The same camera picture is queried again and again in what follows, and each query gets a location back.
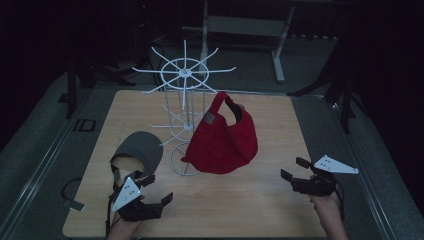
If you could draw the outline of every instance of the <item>gray hat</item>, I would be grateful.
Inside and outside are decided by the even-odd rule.
[[[120,156],[134,157],[143,163],[144,170],[140,178],[153,175],[163,156],[162,142],[149,132],[135,132],[121,143],[110,161]]]

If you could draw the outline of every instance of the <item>wooden table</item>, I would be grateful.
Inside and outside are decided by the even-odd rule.
[[[168,93],[170,105],[178,94]],[[202,94],[194,94],[196,111],[201,111]],[[169,164],[169,155],[181,141],[164,146],[164,156],[156,171],[156,182],[142,188],[144,202],[159,202],[168,193],[174,200],[164,208],[162,218],[144,221],[139,237],[312,237],[325,236],[306,195],[292,191],[280,177],[283,168],[295,177],[309,178],[311,171],[295,163],[309,154],[291,100],[285,96],[233,94],[252,115],[259,150],[250,164],[226,175],[200,173],[181,176]],[[210,106],[214,94],[206,94]],[[131,133],[148,131],[166,142],[171,139],[163,92],[117,92],[75,200],[84,211],[70,210],[63,227],[68,237],[104,237],[108,196],[113,176],[110,159]],[[225,104],[221,114],[232,124]]]

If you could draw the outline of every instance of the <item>human hand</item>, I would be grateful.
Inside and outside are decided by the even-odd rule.
[[[345,231],[340,206],[341,203],[336,192],[330,196],[318,197],[309,195],[310,202],[314,204],[314,209],[318,214],[322,228],[329,240],[348,239]]]
[[[141,221],[125,221],[118,212],[115,212],[112,220],[112,226],[106,240],[130,240],[133,238],[140,224]]]

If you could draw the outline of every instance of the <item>gray floor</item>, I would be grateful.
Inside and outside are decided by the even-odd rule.
[[[182,48],[168,46],[166,39],[157,43],[168,59],[183,54]],[[267,47],[258,50],[215,43],[211,52],[216,46],[220,48],[208,61],[210,70],[237,69],[212,74],[207,83],[215,89],[266,94],[299,90],[315,81],[335,43],[326,39],[288,39],[281,59],[287,80],[282,84],[276,82]],[[199,58],[198,42],[188,42],[188,56]],[[156,56],[151,58],[158,62]],[[62,226],[69,210],[62,206],[60,192],[66,182],[83,176],[114,94],[119,89],[154,86],[149,73],[130,76],[128,80],[137,85],[122,87],[103,79],[95,89],[79,88],[78,110],[70,120],[64,118],[66,104],[57,101],[66,92],[66,76],[53,83],[1,152],[1,234],[10,239],[68,239],[62,234]],[[356,118],[349,120],[351,134],[345,134],[339,124],[339,110],[321,99],[326,88],[293,98],[293,104],[313,160],[327,154],[360,169],[357,176],[337,174],[346,191],[345,225],[350,239],[424,239],[422,215],[374,125],[352,104]],[[96,120],[97,125],[93,132],[73,131],[77,119]],[[40,171],[44,173],[42,177],[31,177]],[[77,185],[71,185],[67,194],[73,196]],[[33,191],[21,192],[22,189]]]

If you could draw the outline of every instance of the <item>dark background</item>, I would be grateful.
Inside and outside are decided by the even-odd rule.
[[[176,41],[181,40],[182,25],[201,26],[202,15],[195,14],[202,13],[201,1],[154,2],[2,0],[0,147],[22,125],[50,84],[66,72],[69,56],[89,56],[101,65],[116,67],[119,59],[143,60],[157,26]],[[254,2],[227,2],[238,4],[241,15],[278,17],[278,13],[268,13],[266,5],[259,11]],[[424,3],[356,3],[361,5],[302,4],[289,33],[311,39],[314,35],[339,37],[338,47],[344,54],[332,55],[329,64],[350,64],[346,60],[350,54],[359,53],[352,72],[354,91],[361,96],[366,113],[423,212]],[[211,6],[225,13],[220,7]],[[334,71],[340,67],[334,65]]]

